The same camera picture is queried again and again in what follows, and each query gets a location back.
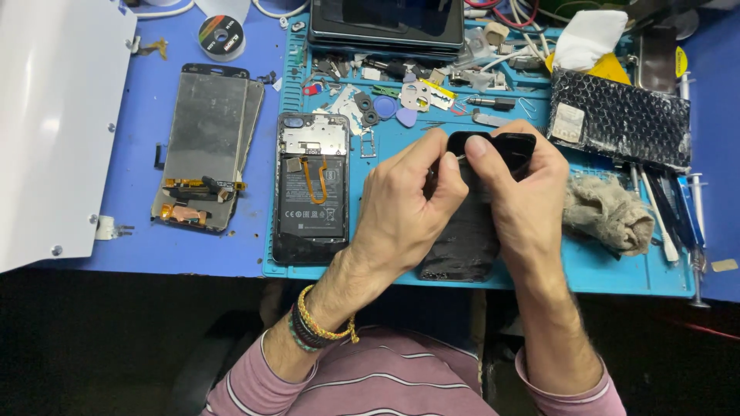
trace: man's right hand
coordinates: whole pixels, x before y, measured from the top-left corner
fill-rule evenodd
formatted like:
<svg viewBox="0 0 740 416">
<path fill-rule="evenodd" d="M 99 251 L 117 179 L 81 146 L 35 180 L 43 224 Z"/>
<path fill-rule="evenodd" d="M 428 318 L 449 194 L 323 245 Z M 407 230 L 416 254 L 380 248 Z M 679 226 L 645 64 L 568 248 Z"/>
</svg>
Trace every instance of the man's right hand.
<svg viewBox="0 0 740 416">
<path fill-rule="evenodd" d="M 527 121 L 513 121 L 491 135 L 503 132 L 537 137 L 529 174 L 519 183 L 487 140 L 473 136 L 465 144 L 470 165 L 491 191 L 491 212 L 502 257 L 514 280 L 559 272 L 568 161 Z"/>
</svg>

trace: white panel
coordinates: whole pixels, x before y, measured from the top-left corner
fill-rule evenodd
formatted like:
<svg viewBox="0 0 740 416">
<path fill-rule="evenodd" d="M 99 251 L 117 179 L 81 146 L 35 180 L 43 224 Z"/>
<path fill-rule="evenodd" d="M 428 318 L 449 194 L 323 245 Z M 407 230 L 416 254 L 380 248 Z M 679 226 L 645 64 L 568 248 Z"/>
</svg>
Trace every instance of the white panel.
<svg viewBox="0 0 740 416">
<path fill-rule="evenodd" d="M 0 272 L 92 254 L 136 27 L 118 8 L 0 0 Z"/>
</svg>

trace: adhesive tape roll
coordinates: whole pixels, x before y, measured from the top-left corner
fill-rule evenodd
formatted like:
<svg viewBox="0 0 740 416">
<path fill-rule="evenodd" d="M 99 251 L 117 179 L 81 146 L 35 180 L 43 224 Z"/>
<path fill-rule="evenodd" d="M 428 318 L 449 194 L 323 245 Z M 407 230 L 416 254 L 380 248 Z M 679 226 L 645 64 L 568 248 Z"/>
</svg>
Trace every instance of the adhesive tape roll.
<svg viewBox="0 0 740 416">
<path fill-rule="evenodd" d="M 241 24 L 225 15 L 207 18 L 201 25 L 198 41 L 206 55 L 218 62 L 233 61 L 246 46 Z"/>
</svg>

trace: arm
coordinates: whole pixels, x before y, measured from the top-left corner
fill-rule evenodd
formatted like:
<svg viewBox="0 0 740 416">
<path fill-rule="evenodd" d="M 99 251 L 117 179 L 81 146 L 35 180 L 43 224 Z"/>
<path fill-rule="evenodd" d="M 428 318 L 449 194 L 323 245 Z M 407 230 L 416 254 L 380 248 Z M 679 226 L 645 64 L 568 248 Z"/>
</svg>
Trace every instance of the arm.
<svg viewBox="0 0 740 416">
<path fill-rule="evenodd" d="M 501 254 L 514 281 L 525 335 L 525 360 L 519 362 L 525 361 L 525 381 L 542 395 L 583 395 L 608 375 L 585 334 L 560 262 L 568 162 L 526 121 L 510 123 L 492 135 L 501 132 L 537 137 L 526 179 L 517 183 L 485 139 L 469 139 L 465 152 L 491 190 Z M 624 411 L 616 390 L 612 396 L 619 409 L 610 404 L 598 413 Z"/>
<path fill-rule="evenodd" d="M 334 332 L 430 250 L 468 194 L 457 159 L 446 149 L 447 135 L 433 129 L 370 172 L 352 242 L 306 295 L 306 309 L 319 326 Z M 437 188 L 427 200 L 423 187 L 436 161 Z M 301 349 L 288 322 L 284 316 L 247 350 L 209 394 L 204 414 L 276 415 L 292 405 L 320 352 Z"/>
</svg>

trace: hand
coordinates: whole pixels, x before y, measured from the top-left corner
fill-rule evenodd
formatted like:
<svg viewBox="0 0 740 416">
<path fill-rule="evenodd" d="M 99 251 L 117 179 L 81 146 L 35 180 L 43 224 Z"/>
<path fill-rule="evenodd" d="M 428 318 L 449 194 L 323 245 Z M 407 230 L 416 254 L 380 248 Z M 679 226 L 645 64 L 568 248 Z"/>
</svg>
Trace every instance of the hand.
<svg viewBox="0 0 740 416">
<path fill-rule="evenodd" d="M 491 191 L 491 213 L 501 241 L 501 255 L 515 283 L 519 276 L 543 275 L 552 270 L 560 273 L 568 161 L 527 121 L 513 121 L 491 135 L 503 132 L 531 133 L 537 137 L 529 175 L 519 183 L 487 140 L 474 136 L 465 144 L 470 165 Z"/>
<path fill-rule="evenodd" d="M 370 301 L 424 259 L 467 196 L 457 158 L 446 149 L 447 135 L 429 130 L 365 179 L 357 231 L 342 256 L 371 276 L 361 285 Z M 427 200 L 423 187 L 436 161 L 437 187 Z"/>
</svg>

